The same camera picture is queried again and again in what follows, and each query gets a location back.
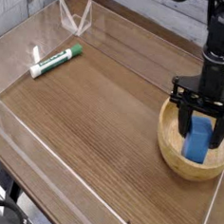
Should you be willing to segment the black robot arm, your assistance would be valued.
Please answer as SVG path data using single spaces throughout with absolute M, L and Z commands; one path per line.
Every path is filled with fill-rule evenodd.
M 177 105 L 178 131 L 182 137 L 192 128 L 195 111 L 213 117 L 215 127 L 209 147 L 224 139 L 224 0 L 209 0 L 208 37 L 202 49 L 202 71 L 197 76 L 176 76 L 170 101 Z

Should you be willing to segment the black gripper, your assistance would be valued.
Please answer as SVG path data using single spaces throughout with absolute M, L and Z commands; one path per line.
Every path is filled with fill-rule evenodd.
M 178 131 L 185 138 L 189 131 L 193 110 L 215 117 L 215 128 L 211 136 L 210 148 L 216 149 L 224 139 L 224 88 L 220 97 L 204 95 L 198 90 L 199 76 L 175 76 L 170 102 L 178 109 Z

